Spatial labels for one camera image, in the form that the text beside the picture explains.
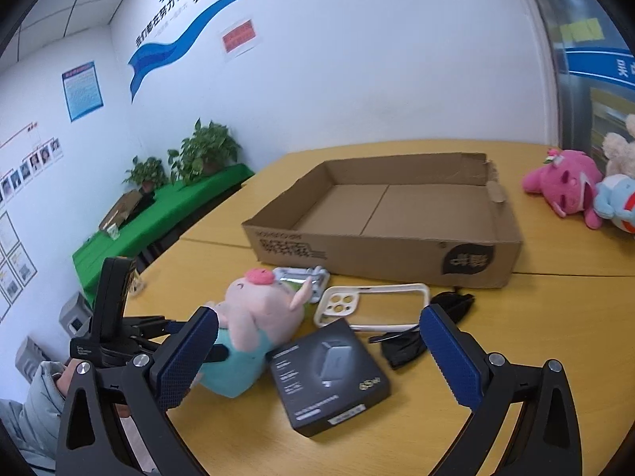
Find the grey jacket left forearm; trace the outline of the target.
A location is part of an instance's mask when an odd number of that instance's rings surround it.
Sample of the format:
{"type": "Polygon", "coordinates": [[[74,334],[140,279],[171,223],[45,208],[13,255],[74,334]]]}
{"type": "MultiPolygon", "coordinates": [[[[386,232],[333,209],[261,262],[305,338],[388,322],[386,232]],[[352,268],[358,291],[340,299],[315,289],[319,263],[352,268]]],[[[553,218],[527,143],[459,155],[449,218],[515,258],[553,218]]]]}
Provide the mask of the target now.
{"type": "Polygon", "coordinates": [[[65,396],[57,382],[65,366],[54,361],[42,362],[35,374],[24,403],[1,400],[1,421],[15,447],[37,475],[54,475],[60,420],[65,396]]]}

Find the left hand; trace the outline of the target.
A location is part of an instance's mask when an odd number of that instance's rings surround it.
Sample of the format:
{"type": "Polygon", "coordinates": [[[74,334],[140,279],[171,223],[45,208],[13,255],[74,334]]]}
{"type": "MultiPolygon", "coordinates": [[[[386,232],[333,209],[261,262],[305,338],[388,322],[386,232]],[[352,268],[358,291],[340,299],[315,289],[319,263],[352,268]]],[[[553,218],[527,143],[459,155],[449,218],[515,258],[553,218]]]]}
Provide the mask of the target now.
{"type": "MultiPolygon", "coordinates": [[[[69,363],[65,366],[62,374],[56,379],[56,387],[59,393],[66,397],[68,395],[68,391],[70,389],[70,385],[73,379],[75,372],[77,371],[77,366],[81,363],[81,360],[71,359],[69,363]]],[[[129,418],[130,411],[127,405],[116,404],[115,405],[118,416],[121,418],[129,418]]]]}

